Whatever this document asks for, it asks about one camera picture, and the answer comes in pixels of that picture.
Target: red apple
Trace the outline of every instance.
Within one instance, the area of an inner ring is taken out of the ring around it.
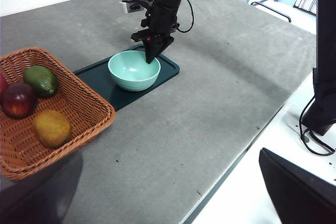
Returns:
[[[7,87],[8,87],[7,81],[5,77],[2,75],[2,73],[0,73],[0,104],[2,100],[2,94],[4,93],[5,89],[7,89]]]
[[[31,86],[25,83],[9,85],[2,96],[2,108],[7,116],[22,119],[32,114],[37,97]]]

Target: concrete tabletop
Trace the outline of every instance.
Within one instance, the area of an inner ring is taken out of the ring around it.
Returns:
[[[144,12],[124,14],[119,1],[2,17],[1,54],[44,47],[77,70],[125,50]],[[191,2],[194,28],[174,33],[164,52],[180,74],[118,111],[79,150],[83,170],[65,224],[179,223],[311,71],[314,35],[239,0]],[[178,21],[190,25],[185,0]]]

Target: wicker basket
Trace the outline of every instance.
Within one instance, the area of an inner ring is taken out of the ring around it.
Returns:
[[[23,179],[82,147],[115,118],[115,110],[106,100],[46,50],[25,48],[0,57],[1,73],[8,84],[23,82],[24,70],[33,65],[49,68],[58,77],[59,87],[53,97],[38,99],[34,114],[27,118],[11,119],[0,109],[0,172],[14,180]],[[32,130],[33,118],[45,109],[61,112],[72,126],[70,141],[59,148],[45,148]]]

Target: dark green tray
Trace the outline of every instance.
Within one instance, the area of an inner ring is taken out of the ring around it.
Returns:
[[[127,50],[144,51],[144,48],[141,45],[137,45]],[[153,86],[140,92],[131,92],[120,88],[112,81],[107,67],[108,61],[111,57],[79,69],[75,71],[74,74],[95,90],[95,92],[110,102],[115,110],[119,110],[134,102],[138,98],[144,96],[156,87],[173,78],[180,71],[180,68],[176,63],[160,54],[157,59],[161,64],[161,71]]]

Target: mint green bowl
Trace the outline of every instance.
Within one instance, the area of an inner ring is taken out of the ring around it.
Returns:
[[[141,51],[124,51],[111,57],[108,63],[112,80],[128,91],[142,91],[156,81],[161,65],[154,58],[150,64]]]

